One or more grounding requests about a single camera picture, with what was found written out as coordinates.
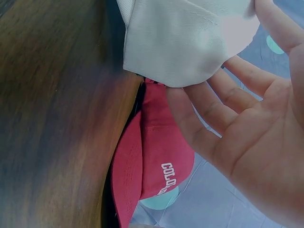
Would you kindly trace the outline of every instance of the wooden surface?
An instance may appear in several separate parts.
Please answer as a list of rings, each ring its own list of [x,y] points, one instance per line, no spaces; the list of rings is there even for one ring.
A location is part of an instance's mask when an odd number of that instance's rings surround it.
[[[140,81],[123,41],[115,0],[0,1],[1,228],[101,226]]]

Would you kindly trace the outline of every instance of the cap brim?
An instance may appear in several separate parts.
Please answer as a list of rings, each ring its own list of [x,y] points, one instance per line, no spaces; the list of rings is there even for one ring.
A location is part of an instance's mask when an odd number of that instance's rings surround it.
[[[121,228],[128,228],[142,191],[141,112],[125,129],[112,164],[112,194]]]

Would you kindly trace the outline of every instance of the white fabric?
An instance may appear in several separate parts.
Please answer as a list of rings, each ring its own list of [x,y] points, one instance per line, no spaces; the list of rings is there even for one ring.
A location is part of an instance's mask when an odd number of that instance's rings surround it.
[[[126,24],[125,70],[170,87],[210,78],[248,46],[254,0],[117,0]]]

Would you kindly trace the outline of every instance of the blue sheet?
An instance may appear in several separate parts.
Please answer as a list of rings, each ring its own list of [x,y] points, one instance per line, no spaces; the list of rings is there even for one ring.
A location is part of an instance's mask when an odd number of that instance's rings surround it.
[[[304,0],[275,0],[275,3],[304,28]],[[239,56],[261,69],[290,78],[288,56],[262,27]],[[238,79],[232,77],[248,91]],[[164,228],[282,227],[266,218],[221,173],[198,155],[190,177],[161,197],[140,201],[131,222]]]

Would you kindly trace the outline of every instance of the hand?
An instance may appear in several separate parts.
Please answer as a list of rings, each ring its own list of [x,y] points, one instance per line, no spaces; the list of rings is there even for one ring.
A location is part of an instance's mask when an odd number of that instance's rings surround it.
[[[291,80],[265,72],[239,57],[206,82],[167,89],[169,106],[187,142],[217,167],[271,219],[304,227],[304,31],[272,1],[256,0],[256,13],[289,55]],[[222,137],[208,131],[201,117]]]

